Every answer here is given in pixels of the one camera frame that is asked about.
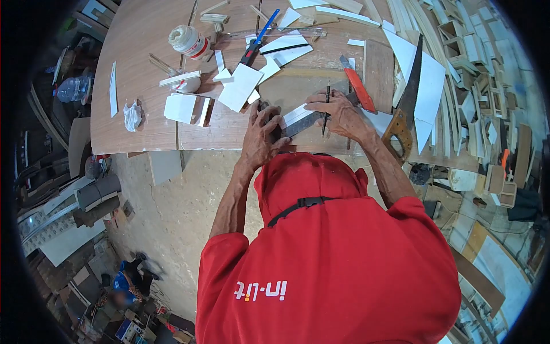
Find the black strap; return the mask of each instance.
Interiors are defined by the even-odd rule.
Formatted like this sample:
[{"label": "black strap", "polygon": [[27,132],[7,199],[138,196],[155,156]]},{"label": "black strap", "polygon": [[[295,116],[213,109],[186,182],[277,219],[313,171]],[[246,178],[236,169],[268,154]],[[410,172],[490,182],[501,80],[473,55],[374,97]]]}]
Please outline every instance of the black strap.
[{"label": "black strap", "polygon": [[317,204],[323,204],[325,203],[325,201],[330,201],[331,199],[335,199],[335,198],[330,198],[325,196],[299,198],[298,203],[286,208],[285,210],[281,211],[279,215],[272,218],[271,221],[267,224],[267,227],[275,226],[275,224],[277,223],[277,221],[279,221],[279,219],[286,217],[288,214],[290,214],[296,209],[303,208],[303,207],[309,208]]}]

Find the red hooded shirt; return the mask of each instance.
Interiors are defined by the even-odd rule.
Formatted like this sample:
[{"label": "red hooded shirt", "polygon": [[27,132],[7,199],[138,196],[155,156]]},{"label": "red hooded shirt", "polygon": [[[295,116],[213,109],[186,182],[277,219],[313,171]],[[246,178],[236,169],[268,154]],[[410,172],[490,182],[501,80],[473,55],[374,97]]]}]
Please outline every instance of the red hooded shirt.
[{"label": "red hooded shirt", "polygon": [[201,254],[196,336],[201,343],[437,343],[461,294],[439,228],[415,197],[384,211],[368,178],[330,156],[277,155],[254,182],[264,225],[249,244],[211,238]]}]

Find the crumpled tissue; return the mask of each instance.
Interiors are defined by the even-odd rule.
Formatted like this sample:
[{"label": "crumpled tissue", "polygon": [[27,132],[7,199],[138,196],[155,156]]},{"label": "crumpled tissue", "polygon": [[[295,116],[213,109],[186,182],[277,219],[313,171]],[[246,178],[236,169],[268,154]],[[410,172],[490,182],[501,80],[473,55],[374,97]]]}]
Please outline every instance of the crumpled tissue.
[{"label": "crumpled tissue", "polygon": [[135,132],[141,123],[141,105],[138,106],[134,101],[132,107],[124,104],[124,125],[129,132]]}]

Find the plastic bottle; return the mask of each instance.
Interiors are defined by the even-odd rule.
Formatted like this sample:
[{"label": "plastic bottle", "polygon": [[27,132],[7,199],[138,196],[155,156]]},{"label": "plastic bottle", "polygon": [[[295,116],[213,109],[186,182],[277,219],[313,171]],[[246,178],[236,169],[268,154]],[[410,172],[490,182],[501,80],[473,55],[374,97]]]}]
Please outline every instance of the plastic bottle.
[{"label": "plastic bottle", "polygon": [[168,43],[190,59],[201,59],[210,50],[210,41],[192,26],[179,25],[170,32]]},{"label": "plastic bottle", "polygon": [[86,95],[88,85],[88,77],[67,78],[61,83],[57,89],[57,92],[54,92],[54,95],[56,95],[59,100],[64,103],[79,101]]}]

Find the man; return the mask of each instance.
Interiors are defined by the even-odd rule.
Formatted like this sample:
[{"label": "man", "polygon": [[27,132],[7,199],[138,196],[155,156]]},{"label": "man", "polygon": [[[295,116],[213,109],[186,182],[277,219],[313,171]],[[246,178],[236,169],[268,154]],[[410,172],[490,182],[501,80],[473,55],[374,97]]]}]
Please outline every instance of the man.
[{"label": "man", "polygon": [[[275,107],[251,107],[241,158],[201,254],[198,343],[437,343],[460,308],[443,235],[380,137],[339,91],[310,96],[328,129],[365,151],[388,211],[368,179],[331,156],[277,152]],[[243,235],[254,182],[264,228]]]},{"label": "man", "polygon": [[149,296],[153,280],[159,280],[156,274],[144,268],[141,269],[143,271],[143,277],[141,277],[138,266],[144,260],[147,260],[147,256],[138,252],[133,261],[123,260],[120,264],[120,269],[113,281],[113,290],[108,296],[118,309],[126,308],[136,301],[143,301],[143,296]]}]

